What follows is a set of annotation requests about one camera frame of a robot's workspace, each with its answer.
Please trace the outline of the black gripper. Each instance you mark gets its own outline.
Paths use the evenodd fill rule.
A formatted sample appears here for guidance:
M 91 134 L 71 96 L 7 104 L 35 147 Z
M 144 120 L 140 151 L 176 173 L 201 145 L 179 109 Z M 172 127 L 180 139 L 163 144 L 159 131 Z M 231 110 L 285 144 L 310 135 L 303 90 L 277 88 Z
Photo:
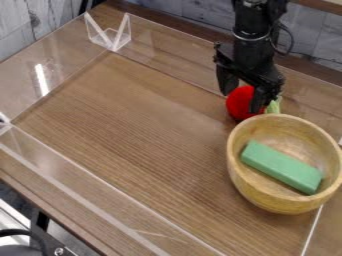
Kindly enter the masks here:
M 226 42 L 214 43 L 214 63 L 221 93 L 227 96 L 238 87 L 239 80 L 253 85 L 254 93 L 249 111 L 259 113 L 281 93 L 285 76 L 275 67 L 273 57 L 263 52 L 238 51 Z

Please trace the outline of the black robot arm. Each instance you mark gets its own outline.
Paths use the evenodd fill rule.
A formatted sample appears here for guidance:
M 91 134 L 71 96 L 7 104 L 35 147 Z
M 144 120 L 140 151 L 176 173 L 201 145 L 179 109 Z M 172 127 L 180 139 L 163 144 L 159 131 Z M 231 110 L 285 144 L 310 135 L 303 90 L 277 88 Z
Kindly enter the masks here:
M 289 0 L 231 0 L 231 4 L 235 12 L 234 43 L 214 44 L 217 79 L 225 96 L 238 87 L 241 80 L 253 86 L 247 110 L 257 114 L 278 98 L 285 84 L 274 55 Z

